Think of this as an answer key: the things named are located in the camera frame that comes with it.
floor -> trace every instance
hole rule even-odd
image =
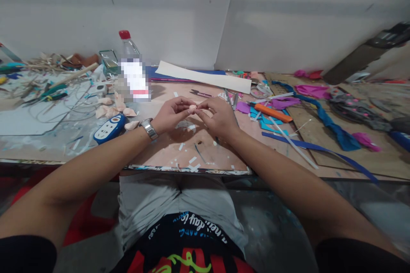
[[[0,181],[0,213],[9,207],[23,179]],[[410,187],[329,182],[410,260]],[[249,237],[247,262],[258,272],[317,272],[313,251],[296,216],[258,179],[226,182],[237,216]],[[111,218],[118,210],[118,183],[97,194],[92,213]],[[109,272],[121,255],[117,229],[62,249],[55,272]]]

black shirt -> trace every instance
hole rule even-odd
[[[52,272],[57,251],[47,239],[0,239],[2,272]],[[335,238],[316,249],[320,272],[410,272],[399,257],[371,244]],[[253,272],[238,246],[218,226],[184,212],[166,215],[125,252],[112,273]]]

orange utility knife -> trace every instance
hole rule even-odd
[[[283,122],[291,122],[291,121],[293,121],[293,118],[292,118],[292,117],[290,117],[290,116],[288,116],[288,115],[285,115],[285,114],[282,114],[282,113],[280,113],[280,112],[278,112],[278,111],[276,111],[276,110],[269,109],[268,107],[265,107],[264,105],[256,104],[256,103],[254,103],[254,102],[248,102],[248,104],[249,104],[250,106],[254,107],[256,111],[260,111],[260,112],[262,112],[263,114],[266,114],[267,116],[274,117],[274,118],[279,119],[279,120],[281,120],[281,121],[283,121]]]

red stool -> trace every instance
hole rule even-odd
[[[42,181],[53,168],[42,168],[38,170],[27,183],[18,191],[12,204],[18,201],[24,194],[30,191],[36,184]],[[116,224],[116,219],[96,217],[91,214],[91,206],[97,193],[91,195],[78,209],[68,228],[63,246],[67,246],[87,238],[110,231]]]

silver watch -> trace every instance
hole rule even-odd
[[[144,127],[145,131],[148,133],[148,136],[152,140],[155,140],[158,137],[158,134],[156,133],[154,127],[152,127],[151,121],[152,121],[152,118],[149,118],[149,119],[142,121],[139,125]]]

